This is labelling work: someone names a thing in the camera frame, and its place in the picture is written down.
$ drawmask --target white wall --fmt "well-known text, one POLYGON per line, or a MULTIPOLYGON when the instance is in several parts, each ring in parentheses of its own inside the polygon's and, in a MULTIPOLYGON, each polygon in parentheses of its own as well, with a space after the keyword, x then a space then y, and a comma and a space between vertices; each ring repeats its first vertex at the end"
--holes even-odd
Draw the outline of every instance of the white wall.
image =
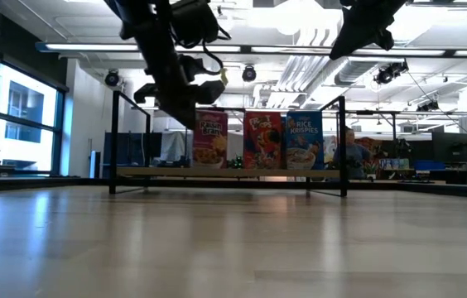
MULTIPOLYGON (((63 123, 62 175, 89 176, 91 151, 103 151, 104 134, 111 129, 113 91, 80 68, 77 60, 68 61, 63 123)), ((119 104, 119 127, 123 128, 123 101, 119 104)))

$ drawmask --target black cable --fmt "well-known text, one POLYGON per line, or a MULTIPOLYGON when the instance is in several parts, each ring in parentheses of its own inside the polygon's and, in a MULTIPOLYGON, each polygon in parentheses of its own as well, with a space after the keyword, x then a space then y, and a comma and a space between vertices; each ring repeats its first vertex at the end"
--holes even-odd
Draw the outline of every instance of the black cable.
POLYGON ((224 36, 218 36, 217 37, 218 39, 223 40, 223 41, 231 41, 232 40, 231 35, 228 32, 226 32, 226 30, 223 29, 223 27, 221 27, 220 25, 219 25, 219 31, 221 33, 223 33, 224 36))
MULTIPOLYGON (((231 35, 228 32, 226 32, 226 30, 223 29, 223 27, 219 26, 219 31, 222 32, 224 34, 224 36, 218 36, 217 37, 218 39, 223 40, 223 41, 230 41, 232 39, 231 35)), ((177 45, 179 45, 179 46, 182 46, 185 49, 194 48, 199 44, 198 42, 194 42, 194 43, 192 43, 190 45, 185 45, 185 44, 181 43, 181 41, 176 37, 175 33, 173 33, 173 31, 171 29, 169 30, 169 33, 171 34, 171 37, 173 38, 175 43, 177 45)), ((206 36, 205 33, 206 33, 206 29, 204 28, 203 36, 206 36)), ((203 73, 205 73, 207 75, 220 75, 220 71, 224 68, 223 61, 219 57, 217 57, 216 55, 214 55, 212 52, 210 52, 208 50, 208 48, 206 47, 206 41, 205 41, 204 38, 202 39, 202 50, 204 51, 204 53, 209 58, 215 60, 217 62, 217 64, 219 64, 219 71, 207 70, 205 67, 203 67, 203 66, 201 66, 199 64, 195 64, 195 67, 197 67, 198 69, 200 69, 203 73)))
MULTIPOLYGON (((414 83, 416 84, 417 88, 419 88, 419 90, 422 91, 422 93, 432 102, 434 102, 434 99, 431 99, 431 97, 429 96, 429 94, 427 94, 425 92, 425 90, 423 90, 423 88, 419 85, 419 83, 417 83, 416 79, 414 79, 414 76, 408 72, 408 75, 410 75, 410 78, 414 81, 414 83)), ((438 105, 438 109, 444 114, 446 115, 446 117, 448 117, 448 119, 450 119, 453 123, 456 124, 457 127, 459 127, 461 130, 463 130, 465 133, 467 133, 467 130, 463 127, 461 127, 451 116, 449 116, 448 113, 444 112, 441 108, 440 108, 440 105, 438 105)))

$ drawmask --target rice krispies cereal box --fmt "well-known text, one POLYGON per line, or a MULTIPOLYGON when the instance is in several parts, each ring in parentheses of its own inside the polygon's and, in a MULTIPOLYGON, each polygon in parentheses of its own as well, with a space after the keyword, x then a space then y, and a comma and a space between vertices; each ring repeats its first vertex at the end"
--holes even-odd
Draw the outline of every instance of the rice krispies cereal box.
POLYGON ((193 135, 193 167, 225 168, 228 160, 228 114, 197 110, 193 135))
POLYGON ((286 167, 290 170, 324 169, 320 112, 292 111, 286 115, 286 167))
POLYGON ((276 112, 244 115, 243 166, 245 169, 279 169, 282 165, 282 116, 276 112))

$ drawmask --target desk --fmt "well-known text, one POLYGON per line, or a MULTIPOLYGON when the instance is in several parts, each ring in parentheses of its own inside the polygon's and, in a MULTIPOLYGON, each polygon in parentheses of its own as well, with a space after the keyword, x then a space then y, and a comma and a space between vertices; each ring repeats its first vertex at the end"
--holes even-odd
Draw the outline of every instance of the desk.
POLYGON ((118 175, 123 176, 174 176, 174 177, 310 177, 339 178, 337 170, 246 170, 246 169, 205 169, 205 168, 155 168, 119 167, 118 175))

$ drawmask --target person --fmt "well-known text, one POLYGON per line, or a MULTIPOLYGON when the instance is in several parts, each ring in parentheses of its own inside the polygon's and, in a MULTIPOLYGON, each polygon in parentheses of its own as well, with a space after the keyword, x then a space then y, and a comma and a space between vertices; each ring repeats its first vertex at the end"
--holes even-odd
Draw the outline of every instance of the person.
MULTIPOLYGON (((348 179, 364 179, 363 162, 369 161, 372 153, 362 145, 355 143, 355 132, 353 129, 346 127, 346 156, 348 160, 348 179)), ((333 162, 340 162, 340 148, 336 147, 333 155, 333 162)))

